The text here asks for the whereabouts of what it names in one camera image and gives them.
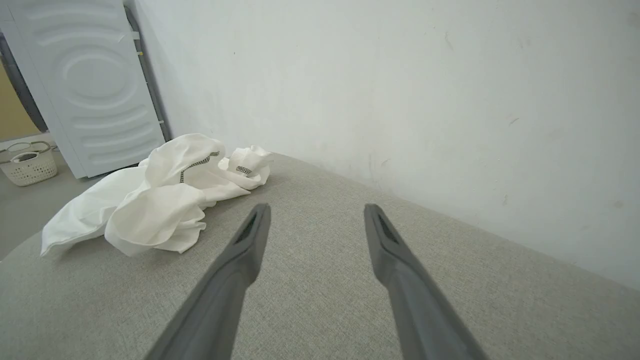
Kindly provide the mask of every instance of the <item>gray floor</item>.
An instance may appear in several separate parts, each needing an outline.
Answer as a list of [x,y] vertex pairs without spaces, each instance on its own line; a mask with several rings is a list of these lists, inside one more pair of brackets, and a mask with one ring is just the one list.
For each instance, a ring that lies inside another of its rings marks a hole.
[[100,177],[76,179],[59,152],[53,152],[58,175],[19,187],[0,173],[0,259],[42,227],[69,200],[95,184]]

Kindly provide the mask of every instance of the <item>crumpled cloth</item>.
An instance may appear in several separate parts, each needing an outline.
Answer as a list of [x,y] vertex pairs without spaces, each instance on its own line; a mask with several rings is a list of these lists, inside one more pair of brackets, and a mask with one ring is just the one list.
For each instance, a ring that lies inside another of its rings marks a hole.
[[40,255],[101,235],[128,256],[152,248],[183,253],[206,226],[203,209],[247,195],[269,177],[271,153],[259,146],[224,156],[222,142],[203,134],[163,144],[65,205],[42,229]]

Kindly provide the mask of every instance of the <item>laundry basket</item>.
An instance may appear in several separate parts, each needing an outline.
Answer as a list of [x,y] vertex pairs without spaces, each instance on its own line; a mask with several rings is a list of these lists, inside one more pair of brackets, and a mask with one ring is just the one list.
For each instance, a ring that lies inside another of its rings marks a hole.
[[58,173],[47,142],[19,142],[0,150],[0,169],[17,186],[35,184]]

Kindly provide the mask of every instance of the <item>gray upholstered cushion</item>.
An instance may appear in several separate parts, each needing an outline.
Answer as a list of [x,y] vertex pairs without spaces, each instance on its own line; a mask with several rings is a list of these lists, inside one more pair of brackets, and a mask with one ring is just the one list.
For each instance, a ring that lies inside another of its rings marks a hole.
[[235,359],[399,359],[362,210],[377,202],[493,359],[637,359],[640,293],[475,227],[277,156],[267,185],[206,211],[180,255],[127,258],[104,239],[38,258],[39,234],[0,264],[0,357],[139,359],[243,218],[272,207]]

